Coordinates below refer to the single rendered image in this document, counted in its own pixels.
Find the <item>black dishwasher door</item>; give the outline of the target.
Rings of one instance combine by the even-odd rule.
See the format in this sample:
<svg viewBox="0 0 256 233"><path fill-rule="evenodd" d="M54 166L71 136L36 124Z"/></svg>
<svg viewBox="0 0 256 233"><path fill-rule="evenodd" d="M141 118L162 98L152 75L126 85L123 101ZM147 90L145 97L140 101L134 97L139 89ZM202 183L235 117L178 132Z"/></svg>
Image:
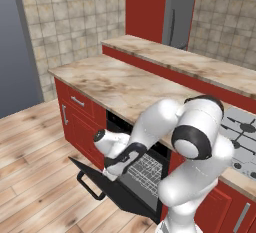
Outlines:
<svg viewBox="0 0 256 233"><path fill-rule="evenodd" d="M138 195L129 190L120 180L110 181L101 172L70 157L70 160L82 171L100 190L104 192L121 210L152 219L156 224L160 222L162 204L157 204L154 211Z"/></svg>

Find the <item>tall red cabinet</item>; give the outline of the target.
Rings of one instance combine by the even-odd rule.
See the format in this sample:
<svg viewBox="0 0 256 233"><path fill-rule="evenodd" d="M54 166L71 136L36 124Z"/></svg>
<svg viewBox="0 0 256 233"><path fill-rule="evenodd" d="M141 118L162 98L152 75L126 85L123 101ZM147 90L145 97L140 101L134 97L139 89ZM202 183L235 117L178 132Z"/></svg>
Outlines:
<svg viewBox="0 0 256 233"><path fill-rule="evenodd" d="M126 33L162 42L166 0L126 0Z"/></svg>

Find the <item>red drawer front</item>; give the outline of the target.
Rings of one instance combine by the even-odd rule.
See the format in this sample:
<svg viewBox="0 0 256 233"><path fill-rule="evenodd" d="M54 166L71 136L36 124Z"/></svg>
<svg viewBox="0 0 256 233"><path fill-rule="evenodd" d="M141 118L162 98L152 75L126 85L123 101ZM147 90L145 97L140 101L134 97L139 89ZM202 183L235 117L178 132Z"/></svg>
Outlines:
<svg viewBox="0 0 256 233"><path fill-rule="evenodd" d="M75 103L73 100L71 100L71 96L75 96L78 100L84 102L85 106L82 107L79 104ZM93 102L89 98L72 88L68 88L68 97L71 104L74 105L78 110L82 111L84 114L88 115L91 118L94 117Z"/></svg>

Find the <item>red cupboard door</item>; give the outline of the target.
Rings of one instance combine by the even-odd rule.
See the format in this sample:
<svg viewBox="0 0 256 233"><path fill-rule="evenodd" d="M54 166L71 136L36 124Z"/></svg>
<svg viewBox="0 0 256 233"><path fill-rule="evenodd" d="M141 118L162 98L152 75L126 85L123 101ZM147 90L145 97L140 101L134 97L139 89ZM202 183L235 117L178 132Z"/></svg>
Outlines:
<svg viewBox="0 0 256 233"><path fill-rule="evenodd" d="M249 233L250 228L256 218L256 202L240 193L232 195L231 206L228 211L225 223L223 224L223 227L226 229L226 233L233 233L235 224L247 202L250 203L251 206L246 216L244 217L237 233Z"/></svg>
<svg viewBox="0 0 256 233"><path fill-rule="evenodd" d="M62 104L66 106L68 125L64 124ZM59 100L59 105L65 138L97 168L102 169L104 167L104 158L96 149L93 141L94 134L100 129L100 126L77 111L64 99Z"/></svg>
<svg viewBox="0 0 256 233"><path fill-rule="evenodd" d="M203 233L218 233L232 198L215 187L198 207L195 222Z"/></svg>

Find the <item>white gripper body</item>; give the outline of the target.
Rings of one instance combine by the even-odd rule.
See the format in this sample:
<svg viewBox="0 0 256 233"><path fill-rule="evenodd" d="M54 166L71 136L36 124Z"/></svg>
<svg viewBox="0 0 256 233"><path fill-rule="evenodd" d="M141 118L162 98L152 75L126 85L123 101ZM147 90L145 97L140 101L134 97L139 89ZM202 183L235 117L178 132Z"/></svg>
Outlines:
<svg viewBox="0 0 256 233"><path fill-rule="evenodd" d="M115 181L122 174L122 170L118 166L109 166L103 169L102 174L110 181Z"/></svg>

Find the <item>grey fridge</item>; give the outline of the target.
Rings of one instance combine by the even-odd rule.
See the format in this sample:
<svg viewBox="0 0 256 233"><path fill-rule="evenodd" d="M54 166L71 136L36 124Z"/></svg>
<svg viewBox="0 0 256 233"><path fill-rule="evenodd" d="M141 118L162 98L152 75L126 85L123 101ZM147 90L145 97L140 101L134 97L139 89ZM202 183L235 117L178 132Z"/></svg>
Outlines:
<svg viewBox="0 0 256 233"><path fill-rule="evenodd" d="M162 43L177 49L188 46L195 0L166 0Z"/></svg>

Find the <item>silver gas hob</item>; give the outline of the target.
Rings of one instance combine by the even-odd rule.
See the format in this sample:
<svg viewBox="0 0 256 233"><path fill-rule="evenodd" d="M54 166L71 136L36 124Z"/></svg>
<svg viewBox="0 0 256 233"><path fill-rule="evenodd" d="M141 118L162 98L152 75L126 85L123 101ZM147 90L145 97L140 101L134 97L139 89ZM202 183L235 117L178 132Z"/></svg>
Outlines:
<svg viewBox="0 0 256 233"><path fill-rule="evenodd" d="M232 167L256 181L256 115L230 107L224 113L220 133L234 145Z"/></svg>

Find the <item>red raised counter panel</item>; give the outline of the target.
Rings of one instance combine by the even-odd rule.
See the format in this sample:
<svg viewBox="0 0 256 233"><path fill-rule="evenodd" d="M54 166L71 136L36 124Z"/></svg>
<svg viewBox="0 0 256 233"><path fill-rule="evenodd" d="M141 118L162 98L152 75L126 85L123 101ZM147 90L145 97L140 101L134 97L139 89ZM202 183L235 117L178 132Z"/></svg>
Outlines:
<svg viewBox="0 0 256 233"><path fill-rule="evenodd" d="M256 100L253 100L252 98L248 98L222 87L215 86L211 83L198 80L183 73L178 73L174 70L137 58L133 55L126 54L114 48L109 48L105 45L102 46L102 52L112 58L146 70L202 94L212 95L223 102L256 114Z"/></svg>

